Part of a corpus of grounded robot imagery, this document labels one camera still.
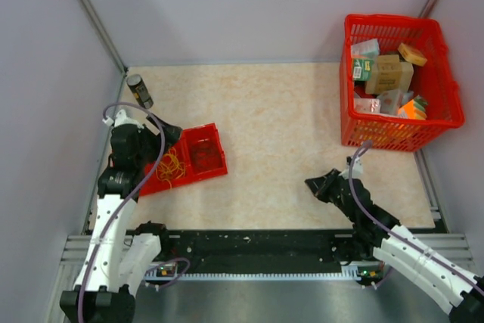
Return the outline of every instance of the white wall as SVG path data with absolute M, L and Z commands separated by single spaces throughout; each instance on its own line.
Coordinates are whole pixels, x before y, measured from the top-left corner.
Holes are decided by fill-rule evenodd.
M 425 153 L 437 177 L 449 225 L 467 235 L 484 272 L 484 7 L 478 0 L 441 0 L 431 17 L 444 32 L 467 121 L 461 129 L 436 139 Z
M 348 13 L 417 16 L 426 0 L 92 0 L 129 66 L 338 61 Z
M 0 0 L 0 321 L 41 322 L 120 77 L 77 0 Z

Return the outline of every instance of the gray floor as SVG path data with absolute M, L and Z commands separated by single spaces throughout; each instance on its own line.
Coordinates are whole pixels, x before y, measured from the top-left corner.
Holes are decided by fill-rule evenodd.
M 181 282 L 158 293 L 140 288 L 136 301 L 135 323 L 448 321 L 397 272 L 377 291 L 353 282 Z

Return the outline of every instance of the black can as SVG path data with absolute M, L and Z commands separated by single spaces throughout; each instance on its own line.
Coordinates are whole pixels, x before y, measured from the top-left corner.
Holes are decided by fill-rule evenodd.
M 144 107 L 145 109 L 149 109 L 153 106 L 153 99 L 140 75 L 126 77 L 126 84 L 128 84 L 128 87 L 135 96 L 139 106 Z

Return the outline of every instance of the red divided tray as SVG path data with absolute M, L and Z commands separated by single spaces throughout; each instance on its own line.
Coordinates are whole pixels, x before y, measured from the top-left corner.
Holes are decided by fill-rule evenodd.
M 141 196 L 227 174 L 225 154 L 214 123 L 184 130 L 173 148 L 178 161 L 185 165 L 185 174 L 167 182 L 160 181 L 154 173 L 141 189 Z M 163 161 L 169 161 L 166 154 Z M 144 171 L 148 173 L 151 168 L 153 164 L 147 165 Z

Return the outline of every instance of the red basket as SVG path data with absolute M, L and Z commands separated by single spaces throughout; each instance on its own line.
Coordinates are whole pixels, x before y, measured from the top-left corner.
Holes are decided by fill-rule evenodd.
M 397 51 L 401 42 L 419 49 L 427 58 L 414 67 L 410 90 L 429 106 L 426 120 L 357 113 L 353 104 L 351 45 L 377 38 L 380 53 Z M 359 146 L 373 140 L 374 148 L 416 151 L 447 129 L 464 124 L 458 84 L 452 79 L 448 48 L 439 24 L 431 19 L 396 15 L 356 15 L 345 19 L 345 44 L 340 65 L 341 142 Z
M 227 174 L 225 154 L 215 124 L 184 130 L 173 148 L 178 161 L 185 165 L 185 174 L 167 182 L 160 181 L 154 173 L 141 189 L 141 196 Z M 151 168 L 153 164 L 146 166 L 144 171 L 148 173 Z

